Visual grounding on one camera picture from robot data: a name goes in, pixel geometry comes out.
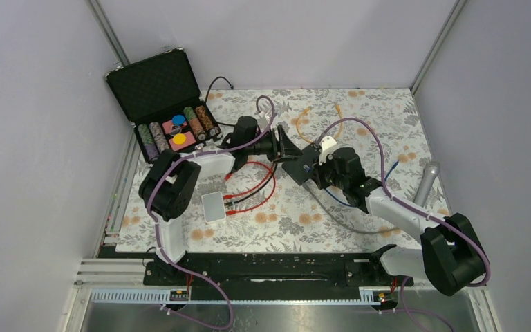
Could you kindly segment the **white router box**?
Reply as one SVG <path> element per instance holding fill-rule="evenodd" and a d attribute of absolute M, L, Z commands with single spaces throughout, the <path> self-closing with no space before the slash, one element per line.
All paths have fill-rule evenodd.
<path fill-rule="evenodd" d="M 226 220 L 227 215 L 222 192 L 202 195 L 201 203 L 206 224 L 220 223 Z"/>

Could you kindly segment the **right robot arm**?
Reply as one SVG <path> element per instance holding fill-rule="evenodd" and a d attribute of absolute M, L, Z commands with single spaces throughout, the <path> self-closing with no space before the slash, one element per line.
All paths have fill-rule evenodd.
<path fill-rule="evenodd" d="M 389 193 L 382 181 L 365 174 L 360 157 L 350 147 L 317 149 L 316 153 L 310 176 L 318 188 L 339 188 L 350 205 L 392 223 L 421 245 L 408 254 L 420 267 L 405 275 L 427 279 L 447 296 L 490 276 L 489 260 L 466 216 L 439 217 Z"/>

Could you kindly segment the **black network switch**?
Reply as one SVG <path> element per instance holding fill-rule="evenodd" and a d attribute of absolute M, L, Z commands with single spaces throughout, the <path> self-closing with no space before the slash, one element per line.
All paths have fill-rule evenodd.
<path fill-rule="evenodd" d="M 320 149 L 309 145 L 302 149 L 302 155 L 296 159 L 286 161 L 282 164 L 282 169 L 291 177 L 297 185 L 303 185 L 312 178 L 314 165 L 318 163 Z"/>

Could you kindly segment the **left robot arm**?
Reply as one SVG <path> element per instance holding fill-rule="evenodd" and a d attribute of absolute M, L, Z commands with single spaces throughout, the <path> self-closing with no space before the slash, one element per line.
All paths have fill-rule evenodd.
<path fill-rule="evenodd" d="M 214 152 L 187 155 L 170 149 L 162 152 L 142 181 L 138 195 L 154 219 L 156 254 L 162 261 L 160 275 L 170 284 L 179 284 L 187 274 L 179 261 L 186 253 L 182 238 L 182 215 L 189 206 L 197 180 L 225 175 L 239 170 L 249 156 L 264 155 L 274 164 L 302 156 L 283 127 L 261 131 L 256 118 L 241 116 L 233 132 L 223 139 Z"/>

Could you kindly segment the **silver microphone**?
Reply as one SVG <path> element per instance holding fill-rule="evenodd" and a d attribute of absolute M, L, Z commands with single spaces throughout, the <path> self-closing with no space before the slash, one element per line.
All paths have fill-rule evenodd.
<path fill-rule="evenodd" d="M 429 197 L 432 185 L 437 179 L 440 173 L 440 163 L 437 161 L 428 162 L 422 173 L 422 178 L 418 186 L 416 196 L 414 198 L 414 203 L 416 205 L 424 207 L 426 205 L 427 199 Z"/>

